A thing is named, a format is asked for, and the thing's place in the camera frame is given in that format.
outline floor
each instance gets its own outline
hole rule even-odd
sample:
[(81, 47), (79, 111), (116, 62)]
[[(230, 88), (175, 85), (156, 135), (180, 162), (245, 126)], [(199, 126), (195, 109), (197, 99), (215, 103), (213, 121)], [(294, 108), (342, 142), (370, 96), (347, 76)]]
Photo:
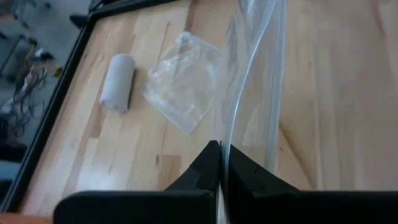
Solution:
[[(79, 30), (70, 22), (69, 15), (73, 12), (85, 13), (90, 0), (48, 0), (48, 2), (52, 5), (50, 9), (44, 6), (43, 0), (37, 0), (36, 8), (27, 5), (23, 18), (30, 26), (30, 31), (16, 21), (0, 21), (0, 30), (10, 37), (10, 40), (0, 40), (0, 62), (8, 54), (12, 45), (10, 43), (15, 41), (19, 34), (24, 34), (37, 39), (39, 45), (49, 51), (59, 65), (65, 64), (79, 34)], [(7, 82), (5, 77), (15, 73), (21, 67), (23, 58), (29, 49), (28, 44), (19, 42), (5, 67), (3, 77), (0, 78), (0, 103), (13, 96), (15, 83)], [(21, 134), (22, 130), (18, 129), (19, 134), (11, 133), (9, 140), (30, 146), (40, 125), (43, 110), (47, 106), (57, 82), (57, 77), (49, 75), (45, 85), (33, 92), (34, 101), (37, 104), (34, 109), (35, 117), (25, 125), (23, 134)], [(10, 124), (14, 120), (14, 116), (9, 117)], [(0, 177), (13, 178), (18, 171), (18, 164), (0, 161)]]

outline black metal frame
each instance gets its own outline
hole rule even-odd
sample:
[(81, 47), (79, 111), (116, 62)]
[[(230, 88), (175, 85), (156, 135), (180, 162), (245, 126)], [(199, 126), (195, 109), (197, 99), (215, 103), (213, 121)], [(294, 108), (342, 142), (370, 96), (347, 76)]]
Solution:
[(57, 118), (58, 112), (60, 111), (65, 95), (68, 92), (68, 88), (76, 72), (77, 66), (80, 63), (80, 59), (85, 51), (96, 22), (104, 17), (114, 16), (120, 13), (135, 11), (172, 1), (176, 0), (121, 0), (108, 4), (89, 15), (88, 22), (80, 31), (72, 52), (69, 55), (65, 69), (55, 87), (33, 143), (30, 145), (24, 159), (22, 160), (18, 176), (12, 183), (6, 198), (0, 206), (0, 211), (18, 211), (19, 205), (24, 198), (25, 191), (29, 186), (29, 182), (34, 174), (36, 165), (39, 162), (52, 126)]

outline wire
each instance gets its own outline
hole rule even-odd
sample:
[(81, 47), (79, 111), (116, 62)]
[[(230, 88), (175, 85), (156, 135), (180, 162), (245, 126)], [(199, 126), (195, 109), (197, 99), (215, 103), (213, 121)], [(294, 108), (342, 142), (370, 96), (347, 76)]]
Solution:
[[(29, 69), (28, 75), (24, 77), (24, 85), (27, 88), (22, 96), (21, 91), (24, 91), (23, 87), (15, 90), (14, 92), (14, 103), (19, 104), (18, 110), (15, 113), (14, 125), (11, 127), (11, 131), (16, 137), (19, 137), (25, 133), (26, 124), (33, 118), (37, 119), (38, 116), (42, 115), (45, 110), (45, 101), (36, 102), (34, 99), (34, 90), (39, 90), (45, 86), (45, 81), (48, 74), (49, 63), (40, 62), (38, 65), (35, 62)], [(36, 107), (41, 105), (41, 112), (36, 114)]]

